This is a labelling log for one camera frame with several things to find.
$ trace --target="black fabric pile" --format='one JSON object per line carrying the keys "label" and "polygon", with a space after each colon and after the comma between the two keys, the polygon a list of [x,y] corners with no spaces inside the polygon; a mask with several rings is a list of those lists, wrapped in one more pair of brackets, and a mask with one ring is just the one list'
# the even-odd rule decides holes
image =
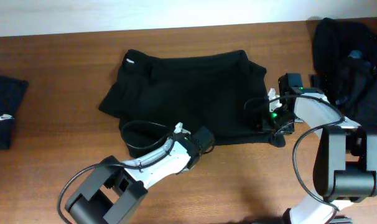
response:
{"label": "black fabric pile", "polygon": [[[243,50],[168,59],[129,50],[119,68],[117,82],[99,109],[120,118],[120,129],[132,120],[168,127],[182,122],[184,129],[192,133],[206,126],[215,135],[217,145],[270,142],[284,146],[283,137],[271,140],[270,134],[259,133],[244,114],[248,99],[267,100],[265,74],[266,69],[250,62]],[[140,125],[124,130],[123,137],[132,145],[146,146],[168,131]],[[148,153],[130,148],[129,152],[133,157]]]}
{"label": "black fabric pile", "polygon": [[358,22],[325,18],[315,32],[313,60],[328,100],[377,130],[377,35]]}
{"label": "black fabric pile", "polygon": [[14,115],[26,92],[28,82],[0,77],[0,149],[9,149]]}

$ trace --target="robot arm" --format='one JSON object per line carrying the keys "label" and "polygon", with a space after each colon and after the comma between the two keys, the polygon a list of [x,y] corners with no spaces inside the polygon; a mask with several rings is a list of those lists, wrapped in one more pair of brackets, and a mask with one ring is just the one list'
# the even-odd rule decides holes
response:
{"label": "robot arm", "polygon": [[[313,96],[327,101],[327,97],[315,89],[304,89],[300,75],[287,74],[279,79],[282,95]],[[310,128],[340,119],[329,106],[307,98],[288,101],[294,114]],[[336,126],[327,126],[315,132],[320,138],[314,165],[311,192],[339,210],[377,195],[377,133],[365,131],[361,125],[345,117]],[[346,153],[359,156],[358,162],[347,162]],[[284,214],[290,224],[327,223],[335,214],[334,208],[322,204],[307,195],[300,204]],[[347,220],[336,220],[348,223]]]}
{"label": "robot arm", "polygon": [[[206,128],[190,135],[179,123],[174,133],[179,136],[177,139],[168,139],[155,151],[123,162],[126,167],[139,169],[107,165],[96,168],[67,200],[66,211],[78,224],[127,223],[149,187],[168,175],[190,170],[214,142]],[[110,156],[100,164],[118,163],[115,157]],[[103,185],[117,193],[119,199],[115,203],[100,190]]]}

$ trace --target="wood grain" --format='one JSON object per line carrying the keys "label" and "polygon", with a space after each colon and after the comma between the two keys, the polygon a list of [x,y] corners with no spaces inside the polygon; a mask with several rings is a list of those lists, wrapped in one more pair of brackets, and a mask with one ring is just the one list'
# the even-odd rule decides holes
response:
{"label": "wood grain", "polygon": [[[377,30],[377,19],[362,21]],[[310,40],[315,25],[285,22],[0,38],[0,75],[30,83],[16,116],[12,147],[0,151],[0,223],[61,223],[56,201],[73,174],[109,155],[129,159],[118,120],[97,110],[128,49],[156,57],[244,49],[251,61],[267,68],[267,88],[277,88],[277,79],[286,72],[301,73],[308,86],[308,75],[314,73]],[[307,128],[297,125],[284,148],[216,147],[190,172],[151,187],[131,223],[235,223],[282,215],[305,196],[292,170],[291,152]],[[300,173],[309,187],[318,141],[311,135],[299,149]],[[355,223],[377,223],[377,197],[341,214]]]}

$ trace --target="nike logo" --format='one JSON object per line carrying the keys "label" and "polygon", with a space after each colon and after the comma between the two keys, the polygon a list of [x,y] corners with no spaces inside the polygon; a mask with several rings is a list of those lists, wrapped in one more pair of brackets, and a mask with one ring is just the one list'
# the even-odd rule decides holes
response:
{"label": "nike logo", "polygon": [[4,115],[0,116],[0,121],[3,121],[5,119],[14,119],[14,118],[13,118],[13,116],[8,115],[8,114],[4,114]]}

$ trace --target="black cable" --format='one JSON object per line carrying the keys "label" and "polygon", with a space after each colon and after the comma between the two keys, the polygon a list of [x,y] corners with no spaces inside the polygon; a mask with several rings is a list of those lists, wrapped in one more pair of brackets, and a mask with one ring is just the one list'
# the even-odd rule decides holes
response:
{"label": "black cable", "polygon": [[278,129],[275,133],[274,133],[274,136],[276,136],[277,134],[279,134],[280,133],[280,131],[282,131],[284,128],[286,128],[286,127],[288,127],[288,126],[290,126],[290,125],[292,125],[294,122],[293,121],[291,121],[291,122],[289,122],[289,123],[287,123],[287,124],[285,124],[285,125],[283,125],[280,129]]}
{"label": "black cable", "polygon": [[[153,123],[153,122],[150,122],[150,121],[140,121],[140,120],[136,120],[136,121],[130,121],[126,124],[124,124],[124,126],[121,128],[121,131],[123,131],[127,126],[130,126],[132,124],[138,124],[138,123],[146,123],[146,124],[153,124],[153,125],[157,125],[157,126],[160,126],[160,127],[167,127],[167,126],[164,126],[162,124],[157,124],[157,123]],[[162,137],[161,139],[159,139],[157,142],[155,142],[154,144],[150,145],[150,146],[145,146],[145,147],[136,147],[136,146],[132,146],[130,144],[128,144],[124,139],[125,143],[130,146],[130,147],[134,147],[136,149],[146,149],[146,148],[150,148],[150,147],[153,147],[155,146],[156,144],[159,144],[161,141],[163,141],[165,138],[167,138],[168,136],[172,136],[172,143],[170,145],[170,147],[168,148],[168,151],[165,152],[164,155],[162,155],[160,158],[154,160],[153,162],[150,162],[146,165],[143,165],[143,166],[130,166],[130,165],[127,165],[127,164],[124,164],[123,162],[120,162],[120,163],[117,163],[117,164],[93,164],[91,166],[88,166],[86,168],[84,168],[83,170],[81,170],[80,172],[78,172],[77,174],[75,174],[68,182],[67,184],[64,186],[64,188],[62,189],[62,191],[60,192],[60,195],[58,196],[58,200],[57,200],[57,213],[58,215],[60,216],[60,218],[66,223],[66,224],[72,224],[70,221],[68,221],[68,219],[63,215],[62,213],[62,210],[61,210],[61,203],[62,203],[62,199],[63,199],[63,196],[65,194],[65,192],[67,191],[67,189],[69,188],[69,186],[79,177],[81,176],[82,174],[84,174],[85,172],[88,172],[89,170],[92,170],[92,169],[96,169],[96,168],[99,168],[99,167],[104,167],[104,166],[108,166],[108,167],[121,167],[121,168],[125,168],[125,169],[136,169],[136,170],[139,170],[139,169],[145,169],[147,167],[150,167],[154,164],[156,164],[157,162],[163,160],[163,158],[165,158],[166,156],[168,156],[171,152],[171,150],[173,149],[174,145],[175,145],[175,142],[176,142],[176,134],[171,131],[170,133],[166,134],[164,137]],[[215,142],[213,142],[213,147],[205,152],[204,154],[208,154],[210,152],[212,152],[212,150],[215,148]]]}
{"label": "black cable", "polygon": [[325,222],[325,224],[329,224],[333,220],[333,218],[335,218],[338,212],[338,210],[333,209],[332,216]]}
{"label": "black cable", "polygon": [[215,145],[216,145],[216,141],[213,141],[212,148],[209,151],[204,152],[203,154],[205,155],[205,154],[211,153],[213,149],[215,148]]}
{"label": "black cable", "polygon": [[170,136],[170,133],[167,133],[165,134],[164,136],[162,136],[158,141],[156,141],[155,143],[149,145],[149,146],[143,146],[143,147],[138,147],[138,146],[133,146],[131,145],[130,143],[128,143],[125,139],[124,139],[124,134],[123,134],[123,131],[131,126],[131,125],[134,125],[134,124],[153,124],[153,125],[156,125],[156,126],[160,126],[160,127],[163,127],[163,128],[167,128],[167,126],[163,125],[163,124],[157,124],[157,123],[153,123],[153,122],[150,122],[150,121],[141,121],[141,120],[134,120],[134,121],[129,121],[127,122],[126,124],[124,124],[124,126],[121,128],[121,133],[122,133],[122,140],[125,142],[125,144],[132,148],[132,149],[139,149],[139,150],[146,150],[146,149],[150,149],[154,146],[157,146],[158,144],[160,144],[161,142],[165,141],[165,139]]}
{"label": "black cable", "polygon": [[[340,117],[340,119],[338,121],[334,121],[334,122],[331,122],[331,123],[327,123],[327,124],[323,124],[323,125],[320,125],[320,126],[317,126],[317,127],[314,127],[308,131],[306,131],[304,134],[302,134],[299,139],[296,141],[295,143],[295,146],[294,146],[294,149],[292,151],[292,164],[294,166],[294,172],[295,172],[295,175],[300,183],[300,185],[302,186],[302,188],[306,191],[307,194],[309,194],[314,200],[324,204],[324,205],[328,205],[328,206],[331,206],[333,209],[334,209],[334,214],[333,214],[333,217],[336,215],[337,212],[339,212],[339,208],[332,204],[332,203],[329,203],[329,202],[324,202],[323,200],[319,199],[316,195],[314,195],[307,187],[306,185],[304,184],[302,178],[300,177],[299,175],[299,171],[298,171],[298,167],[297,167],[297,163],[296,163],[296,152],[297,152],[297,148],[299,146],[299,143],[306,137],[308,136],[309,134],[319,130],[319,129],[322,129],[326,126],[331,126],[331,125],[337,125],[337,124],[340,124],[342,122],[345,121],[345,115],[343,115],[338,108],[334,107],[334,105],[330,104],[329,102],[326,102],[320,98],[317,98],[317,97],[314,97],[314,96],[305,96],[305,95],[287,95],[287,96],[280,96],[278,98],[275,98],[275,99],[272,99],[270,100],[268,103],[265,103],[259,107],[263,107],[263,106],[268,106],[270,103],[274,102],[274,101],[277,101],[277,100],[283,100],[283,99],[289,99],[289,98],[307,98],[307,99],[310,99],[310,100],[315,100],[315,101],[318,101],[319,103],[322,103],[322,104],[325,104],[327,105],[329,108],[333,109]],[[249,99],[247,102],[245,102],[244,104],[244,110],[246,109],[246,105],[248,104],[248,102],[252,101],[252,100],[255,100],[256,98],[252,98],[252,99]]]}

